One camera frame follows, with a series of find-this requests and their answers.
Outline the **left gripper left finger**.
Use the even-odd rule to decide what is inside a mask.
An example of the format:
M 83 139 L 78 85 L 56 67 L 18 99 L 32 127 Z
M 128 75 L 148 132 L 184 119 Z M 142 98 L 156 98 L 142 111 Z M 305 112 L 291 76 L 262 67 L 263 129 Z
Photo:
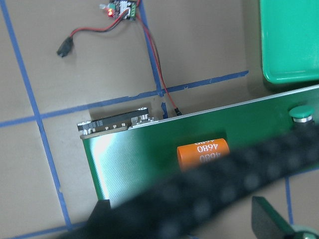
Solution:
M 88 221 L 87 227 L 89 230 L 95 231 L 105 221 L 108 212 L 111 210 L 110 200 L 98 200 Z

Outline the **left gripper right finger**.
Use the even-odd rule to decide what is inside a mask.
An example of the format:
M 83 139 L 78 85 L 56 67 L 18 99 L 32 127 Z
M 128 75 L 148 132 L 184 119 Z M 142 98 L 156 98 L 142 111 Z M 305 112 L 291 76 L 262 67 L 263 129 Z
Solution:
M 294 229 L 266 198 L 252 197 L 251 227 L 257 239 L 292 239 Z

